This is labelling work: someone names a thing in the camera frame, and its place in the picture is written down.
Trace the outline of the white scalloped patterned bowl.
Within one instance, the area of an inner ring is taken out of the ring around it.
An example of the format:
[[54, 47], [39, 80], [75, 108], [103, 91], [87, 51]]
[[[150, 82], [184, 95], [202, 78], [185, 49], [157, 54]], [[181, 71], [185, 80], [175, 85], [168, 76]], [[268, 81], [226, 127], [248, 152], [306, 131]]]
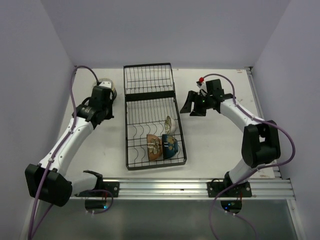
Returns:
[[171, 117], [167, 116], [164, 122], [164, 130], [167, 135], [172, 135], [177, 130], [177, 123], [176, 121]]

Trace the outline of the dark blue floral bowl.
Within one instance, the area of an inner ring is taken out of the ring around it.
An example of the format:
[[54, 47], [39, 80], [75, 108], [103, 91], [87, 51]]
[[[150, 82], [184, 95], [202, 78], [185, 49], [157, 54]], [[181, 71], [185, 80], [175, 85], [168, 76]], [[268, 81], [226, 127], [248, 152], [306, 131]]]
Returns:
[[171, 135], [163, 134], [161, 136], [162, 141], [162, 154], [165, 160], [171, 159], [179, 151], [178, 141]]

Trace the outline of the pink floral bowl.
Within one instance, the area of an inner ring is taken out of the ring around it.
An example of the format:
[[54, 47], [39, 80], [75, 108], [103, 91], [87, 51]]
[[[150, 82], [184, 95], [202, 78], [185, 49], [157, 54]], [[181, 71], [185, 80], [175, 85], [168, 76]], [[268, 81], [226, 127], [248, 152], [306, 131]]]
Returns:
[[162, 140], [154, 134], [147, 134], [146, 140], [148, 160], [154, 162], [163, 155]]

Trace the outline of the teal white dotted bowl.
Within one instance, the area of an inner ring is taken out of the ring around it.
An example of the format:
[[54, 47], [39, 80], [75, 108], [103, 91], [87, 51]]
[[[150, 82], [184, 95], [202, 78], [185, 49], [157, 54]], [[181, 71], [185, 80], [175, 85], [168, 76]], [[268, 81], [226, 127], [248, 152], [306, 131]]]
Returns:
[[110, 94], [110, 103], [113, 105], [114, 104], [114, 101], [115, 99], [117, 98], [117, 91], [112, 91], [111, 94]]

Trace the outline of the yellow green patterned bowl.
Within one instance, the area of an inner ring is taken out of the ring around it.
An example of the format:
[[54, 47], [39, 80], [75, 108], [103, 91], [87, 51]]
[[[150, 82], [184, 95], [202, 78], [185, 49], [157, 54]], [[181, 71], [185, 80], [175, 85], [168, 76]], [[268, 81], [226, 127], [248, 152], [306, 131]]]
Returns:
[[99, 86], [111, 89], [112, 92], [114, 94], [116, 94], [116, 92], [117, 92], [116, 91], [116, 87], [115, 87], [114, 82], [111, 79], [109, 79], [109, 78], [100, 78], [98, 81], [99, 81]]

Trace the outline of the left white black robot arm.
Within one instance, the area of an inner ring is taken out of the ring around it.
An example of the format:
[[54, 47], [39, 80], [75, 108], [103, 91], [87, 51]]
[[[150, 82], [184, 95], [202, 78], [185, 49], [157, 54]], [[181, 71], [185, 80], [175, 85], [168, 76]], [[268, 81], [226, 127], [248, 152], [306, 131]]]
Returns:
[[37, 165], [29, 164], [25, 169], [31, 197], [62, 207], [71, 196], [82, 192], [89, 192], [95, 197], [103, 193], [103, 176], [100, 173], [85, 170], [73, 180], [65, 176], [84, 140], [104, 120], [114, 117], [116, 96], [114, 83], [104, 78], [92, 88], [91, 96], [76, 107], [68, 127], [52, 150]]

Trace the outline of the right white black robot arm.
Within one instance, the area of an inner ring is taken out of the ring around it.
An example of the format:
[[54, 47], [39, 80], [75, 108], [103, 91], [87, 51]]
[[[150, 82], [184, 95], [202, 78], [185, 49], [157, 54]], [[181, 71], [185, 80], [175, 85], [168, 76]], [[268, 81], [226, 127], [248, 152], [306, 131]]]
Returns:
[[278, 129], [272, 120], [255, 119], [234, 94], [225, 93], [219, 79], [205, 81], [201, 77], [196, 84], [199, 91], [188, 92], [180, 113], [204, 117], [207, 110], [212, 109], [231, 120], [243, 133], [241, 160], [224, 175], [222, 182], [211, 184], [214, 190], [232, 197], [241, 190], [240, 184], [247, 182], [250, 174], [280, 157]]

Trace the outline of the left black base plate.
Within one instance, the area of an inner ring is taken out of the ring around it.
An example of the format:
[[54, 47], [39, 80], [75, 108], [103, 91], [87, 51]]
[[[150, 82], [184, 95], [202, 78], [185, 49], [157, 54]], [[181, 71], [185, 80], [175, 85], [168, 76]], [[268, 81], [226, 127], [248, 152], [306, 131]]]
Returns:
[[117, 198], [119, 196], [120, 183], [118, 181], [104, 181], [101, 189], [109, 191], [114, 198]]

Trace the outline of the aluminium mounting rail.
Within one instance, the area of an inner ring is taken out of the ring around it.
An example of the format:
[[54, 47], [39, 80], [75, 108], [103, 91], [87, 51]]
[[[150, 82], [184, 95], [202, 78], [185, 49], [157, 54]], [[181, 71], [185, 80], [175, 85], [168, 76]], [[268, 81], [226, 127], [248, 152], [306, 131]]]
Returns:
[[[119, 182], [118, 198], [122, 200], [212, 200], [221, 191], [222, 180], [104, 178], [103, 182]], [[224, 200], [293, 200], [295, 194], [289, 180], [280, 178], [251, 179], [222, 194]]]

